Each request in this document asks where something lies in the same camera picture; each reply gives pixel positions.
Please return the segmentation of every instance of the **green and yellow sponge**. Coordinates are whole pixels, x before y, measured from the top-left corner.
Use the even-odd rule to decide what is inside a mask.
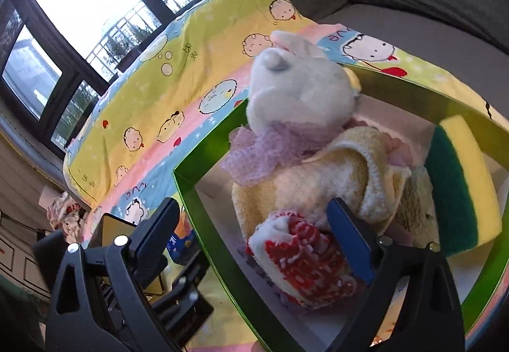
[[[424,165],[433,184],[445,256],[470,250],[500,234],[495,186],[483,153],[461,116],[445,119],[435,128]]]

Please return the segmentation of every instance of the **cartoon bedsheet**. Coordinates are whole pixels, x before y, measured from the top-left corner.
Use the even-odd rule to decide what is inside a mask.
[[[104,212],[137,224],[164,197],[179,199],[173,169],[246,98],[252,58],[272,46],[274,30],[301,34],[338,63],[439,90],[509,130],[507,120],[468,86],[390,43],[342,25],[317,25],[289,0],[205,0],[171,23],[110,87],[68,149],[68,185],[94,209],[84,245]],[[224,296],[217,279],[211,284]],[[221,339],[217,331],[201,332],[195,346],[245,343],[247,349],[231,350],[250,350],[253,334],[238,314],[231,319],[238,330]]]

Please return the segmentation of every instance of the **white plush bunny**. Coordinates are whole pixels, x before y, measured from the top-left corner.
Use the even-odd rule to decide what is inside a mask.
[[[253,132],[274,122],[343,126],[359,94],[351,76],[299,35],[274,31],[270,38],[277,47],[263,50],[251,68],[247,114]]]

